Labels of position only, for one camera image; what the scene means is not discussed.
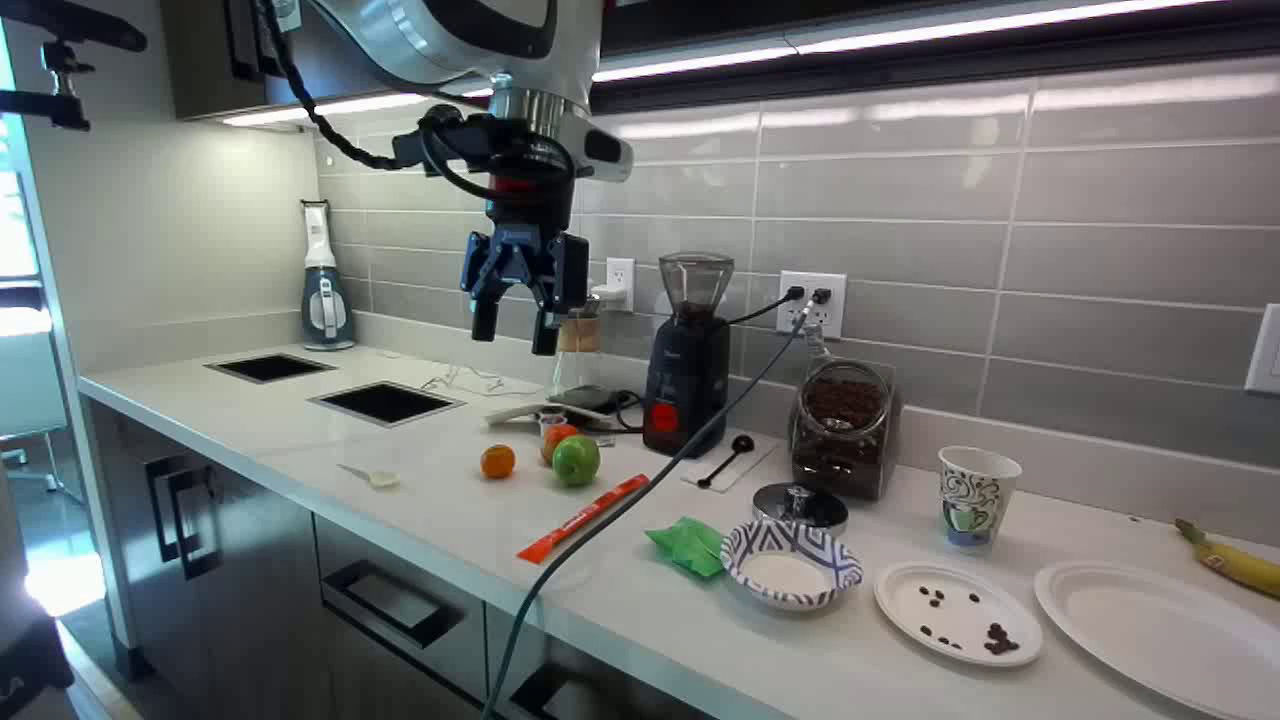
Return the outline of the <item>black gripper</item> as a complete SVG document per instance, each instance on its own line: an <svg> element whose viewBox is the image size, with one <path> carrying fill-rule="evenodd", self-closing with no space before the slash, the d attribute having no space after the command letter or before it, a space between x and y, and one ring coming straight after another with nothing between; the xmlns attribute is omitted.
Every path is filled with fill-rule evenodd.
<svg viewBox="0 0 1280 720"><path fill-rule="evenodd" d="M590 243L569 233L573 173L518 165L490 173L490 233L467 236L463 292L471 297L471 342L497 337L497 306L511 286L535 297L532 357L555 357L561 322L585 306Z"/></svg>

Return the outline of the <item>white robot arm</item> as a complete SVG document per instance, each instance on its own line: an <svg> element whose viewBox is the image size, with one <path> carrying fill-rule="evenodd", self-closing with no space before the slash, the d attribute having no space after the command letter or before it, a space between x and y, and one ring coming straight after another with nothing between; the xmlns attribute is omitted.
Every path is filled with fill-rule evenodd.
<svg viewBox="0 0 1280 720"><path fill-rule="evenodd" d="M630 146L590 122L601 70L601 0L313 0L387 80L422 91L490 85L490 108L433 105L391 142L400 168L422 165L480 197L493 221L467 236L460 287L471 337L493 342L501 300L524 286L535 306L532 352L552 357L561 322L585 306L590 243L569 233L582 176L626 180Z"/></svg>

